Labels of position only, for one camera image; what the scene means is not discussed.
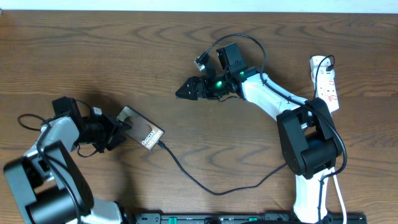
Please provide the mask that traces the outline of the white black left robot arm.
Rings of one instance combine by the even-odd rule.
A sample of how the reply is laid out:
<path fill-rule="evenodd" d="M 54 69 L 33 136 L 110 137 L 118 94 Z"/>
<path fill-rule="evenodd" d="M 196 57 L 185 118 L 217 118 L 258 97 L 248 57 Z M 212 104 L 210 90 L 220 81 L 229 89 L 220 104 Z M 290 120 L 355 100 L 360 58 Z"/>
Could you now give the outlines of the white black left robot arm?
<path fill-rule="evenodd" d="M 83 144 L 113 150 L 131 125 L 91 108 L 83 117 L 73 98 L 52 102 L 55 115 L 43 119 L 40 136 L 3 169 L 25 223 L 134 223 L 117 202 L 95 198 L 70 153 Z"/>

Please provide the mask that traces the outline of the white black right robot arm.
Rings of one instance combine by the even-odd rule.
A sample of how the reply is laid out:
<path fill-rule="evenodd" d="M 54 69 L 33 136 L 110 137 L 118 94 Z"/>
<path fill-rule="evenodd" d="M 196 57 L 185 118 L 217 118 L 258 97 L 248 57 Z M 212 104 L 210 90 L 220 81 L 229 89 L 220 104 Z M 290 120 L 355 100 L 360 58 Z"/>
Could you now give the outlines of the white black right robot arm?
<path fill-rule="evenodd" d="M 186 100 L 220 100 L 231 93 L 253 103 L 277 122 L 285 163 L 295 174 L 294 215 L 304 223 L 322 223 L 327 216 L 326 184 L 341 172 L 336 158 L 346 156 L 324 100 L 296 96 L 273 82 L 258 67 L 249 67 L 237 44 L 217 49 L 223 69 L 216 74 L 208 52 L 195 59 L 204 74 L 193 76 L 176 91 Z"/>

